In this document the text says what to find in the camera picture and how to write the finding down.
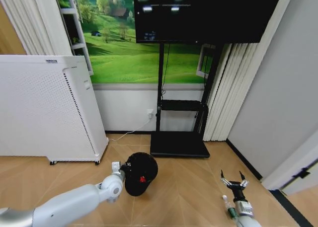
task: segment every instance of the wall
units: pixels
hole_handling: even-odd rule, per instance
[[[271,174],[318,129],[317,0],[291,0],[229,140]]]
[[[0,5],[0,54],[25,55],[25,50],[2,5]]]
[[[96,90],[99,111],[105,130],[132,131],[148,120],[147,109],[154,115],[140,131],[156,130],[157,91],[156,90]],[[200,90],[167,90],[165,99],[201,100]],[[162,111],[163,131],[191,131],[195,122],[195,112]]]

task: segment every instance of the house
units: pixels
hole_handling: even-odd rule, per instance
[[[112,17],[119,17],[123,19],[127,19],[128,15],[129,15],[129,10],[125,7],[114,8],[111,13]]]

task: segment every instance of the television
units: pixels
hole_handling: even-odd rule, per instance
[[[134,0],[137,43],[258,43],[278,0]]]

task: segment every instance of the black tv stand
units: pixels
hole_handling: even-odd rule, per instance
[[[156,132],[151,136],[150,154],[161,157],[210,157],[203,143],[203,135],[207,123],[209,108],[207,101],[213,85],[213,80],[221,58],[223,44],[217,44],[209,76],[207,78],[201,101],[198,100],[167,100],[161,98],[164,43],[159,47],[159,79],[157,98]],[[192,132],[163,132],[160,131],[162,110],[196,111],[198,112]]]

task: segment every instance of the floor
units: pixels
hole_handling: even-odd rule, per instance
[[[287,196],[287,199],[313,226],[318,226],[318,186]]]
[[[244,194],[263,227],[297,226],[226,143],[206,146],[209,159],[156,158],[158,175],[142,196],[132,197],[124,190],[116,203],[102,203],[70,226],[235,226],[222,200],[223,194],[233,197],[219,179],[221,169],[228,180],[240,180],[239,170],[245,174],[250,183]],[[50,166],[44,157],[0,157],[0,208],[31,209],[65,191],[101,182],[111,173],[112,161],[125,162],[132,153],[149,148],[150,135],[127,135],[109,143],[99,166],[91,162]]]

